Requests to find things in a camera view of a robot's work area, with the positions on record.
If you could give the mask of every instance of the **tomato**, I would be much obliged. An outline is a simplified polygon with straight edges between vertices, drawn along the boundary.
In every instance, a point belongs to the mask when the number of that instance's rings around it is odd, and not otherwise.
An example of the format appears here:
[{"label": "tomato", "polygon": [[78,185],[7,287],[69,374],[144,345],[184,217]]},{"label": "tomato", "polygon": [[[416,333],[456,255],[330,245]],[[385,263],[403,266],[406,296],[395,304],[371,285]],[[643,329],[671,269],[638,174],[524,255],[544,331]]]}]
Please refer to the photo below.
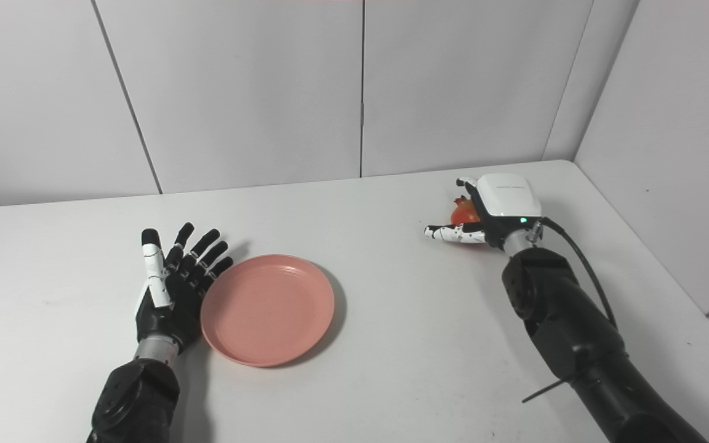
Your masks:
[{"label": "tomato", "polygon": [[461,225],[462,223],[481,221],[481,218],[478,216],[478,211],[475,211],[475,205],[472,204],[472,200],[467,199],[465,196],[461,196],[460,199],[456,199],[454,201],[456,207],[451,214],[452,224]]}]

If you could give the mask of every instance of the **table surface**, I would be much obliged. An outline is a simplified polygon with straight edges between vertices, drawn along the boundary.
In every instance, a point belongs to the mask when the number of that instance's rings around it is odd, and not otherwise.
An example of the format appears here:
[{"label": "table surface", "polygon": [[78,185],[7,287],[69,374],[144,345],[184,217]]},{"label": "table surface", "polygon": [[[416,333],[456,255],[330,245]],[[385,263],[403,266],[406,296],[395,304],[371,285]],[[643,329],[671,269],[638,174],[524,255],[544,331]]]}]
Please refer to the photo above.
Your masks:
[{"label": "table surface", "polygon": [[[554,379],[510,308],[506,256],[423,235],[449,217],[456,177],[492,172],[527,177],[599,274],[634,364],[709,439],[709,320],[556,161],[0,207],[0,441],[86,438],[106,377],[135,350],[141,230],[169,241],[188,220],[218,227],[237,261],[313,261],[337,312],[287,367],[234,364],[204,342],[180,356],[173,441],[605,441],[567,386],[521,404]],[[546,245],[576,263],[562,239]]]}]

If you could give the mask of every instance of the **robot forearm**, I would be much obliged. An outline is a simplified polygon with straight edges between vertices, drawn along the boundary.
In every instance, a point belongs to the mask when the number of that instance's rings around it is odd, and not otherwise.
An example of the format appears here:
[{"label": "robot forearm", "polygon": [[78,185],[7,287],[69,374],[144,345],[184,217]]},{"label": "robot forearm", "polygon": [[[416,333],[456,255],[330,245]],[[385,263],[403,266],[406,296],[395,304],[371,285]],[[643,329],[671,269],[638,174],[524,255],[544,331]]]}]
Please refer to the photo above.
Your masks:
[{"label": "robot forearm", "polygon": [[103,387],[87,443],[165,443],[180,387],[170,364],[179,353],[170,337],[150,335],[135,357],[111,372]]},{"label": "robot forearm", "polygon": [[631,364],[618,330],[551,250],[517,252],[503,272],[516,314],[543,360],[571,384],[613,443],[706,443]]}]

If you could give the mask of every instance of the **robotic hand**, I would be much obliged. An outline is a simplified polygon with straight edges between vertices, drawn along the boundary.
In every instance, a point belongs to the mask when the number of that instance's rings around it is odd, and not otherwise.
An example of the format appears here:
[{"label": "robotic hand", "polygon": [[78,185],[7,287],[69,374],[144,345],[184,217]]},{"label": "robotic hand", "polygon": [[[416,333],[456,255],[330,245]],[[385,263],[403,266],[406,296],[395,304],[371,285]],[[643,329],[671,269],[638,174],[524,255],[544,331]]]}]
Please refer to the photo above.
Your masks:
[{"label": "robotic hand", "polygon": [[180,387],[171,364],[201,334],[203,298],[233,259],[215,261],[228,249],[213,229],[191,252],[185,244],[193,225],[180,229],[164,259],[158,232],[145,229],[141,242],[147,282],[135,315],[138,348],[135,357],[113,370],[92,413],[87,443],[163,443],[169,441]]},{"label": "robotic hand", "polygon": [[[445,241],[488,243],[507,253],[510,261],[502,278],[510,304],[559,378],[548,389],[570,384],[612,443],[706,443],[630,362],[593,268],[565,230],[542,216],[527,180],[515,174],[487,174],[477,180],[461,178],[456,184],[467,189],[481,222],[430,225],[425,234]],[[565,238],[582,259],[605,314],[580,288],[568,261],[544,249],[544,226]]]}]

